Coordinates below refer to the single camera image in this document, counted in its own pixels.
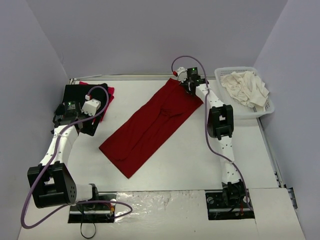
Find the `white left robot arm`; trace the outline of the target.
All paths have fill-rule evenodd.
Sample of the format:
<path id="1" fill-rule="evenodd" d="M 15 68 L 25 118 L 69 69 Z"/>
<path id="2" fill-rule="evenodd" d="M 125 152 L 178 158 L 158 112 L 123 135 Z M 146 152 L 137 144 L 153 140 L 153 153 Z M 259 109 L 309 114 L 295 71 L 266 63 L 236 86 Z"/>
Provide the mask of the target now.
<path id="1" fill-rule="evenodd" d="M 44 158 L 37 166 L 30 167 L 27 178 L 33 189 L 32 196 L 37 208 L 72 205 L 82 202 L 89 209 L 97 208 L 101 197 L 93 183 L 77 184 L 67 163 L 73 144 L 80 133 L 94 135 L 99 119 L 93 116 L 101 107 L 97 99 L 66 101 L 55 111 L 53 138 Z"/>

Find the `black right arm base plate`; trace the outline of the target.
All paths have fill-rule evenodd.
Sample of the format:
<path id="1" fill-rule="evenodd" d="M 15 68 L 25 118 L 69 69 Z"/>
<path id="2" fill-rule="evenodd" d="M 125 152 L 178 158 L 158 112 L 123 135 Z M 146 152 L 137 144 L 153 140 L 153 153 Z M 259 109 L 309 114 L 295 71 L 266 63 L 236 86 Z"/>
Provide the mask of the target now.
<path id="1" fill-rule="evenodd" d="M 227 203 L 222 190 L 208 190 L 205 191 L 205 200 L 209 221 L 255 219 L 253 206 L 245 195 Z"/>

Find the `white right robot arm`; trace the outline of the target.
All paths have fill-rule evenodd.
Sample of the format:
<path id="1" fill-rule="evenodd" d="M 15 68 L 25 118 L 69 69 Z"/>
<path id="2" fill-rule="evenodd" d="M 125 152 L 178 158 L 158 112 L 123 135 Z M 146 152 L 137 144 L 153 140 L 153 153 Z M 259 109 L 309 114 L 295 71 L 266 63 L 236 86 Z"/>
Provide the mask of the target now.
<path id="1" fill-rule="evenodd" d="M 253 210 L 243 175 L 235 164 L 233 107 L 219 99 L 207 79 L 198 74 L 197 67 L 180 67 L 174 75 L 188 94 L 198 97 L 204 103 L 206 143 L 209 150 L 219 156 L 221 165 L 222 202 L 234 208 L 236 203 L 245 200 L 248 208 Z"/>

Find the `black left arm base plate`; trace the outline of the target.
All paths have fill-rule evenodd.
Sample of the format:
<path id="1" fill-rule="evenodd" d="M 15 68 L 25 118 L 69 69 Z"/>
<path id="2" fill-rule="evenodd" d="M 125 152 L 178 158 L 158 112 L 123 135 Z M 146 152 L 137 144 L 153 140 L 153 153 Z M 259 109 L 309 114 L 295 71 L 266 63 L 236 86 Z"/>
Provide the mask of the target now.
<path id="1" fill-rule="evenodd" d="M 69 208 L 68 224 L 113 223 L 115 221 L 114 203 L 76 204 Z"/>

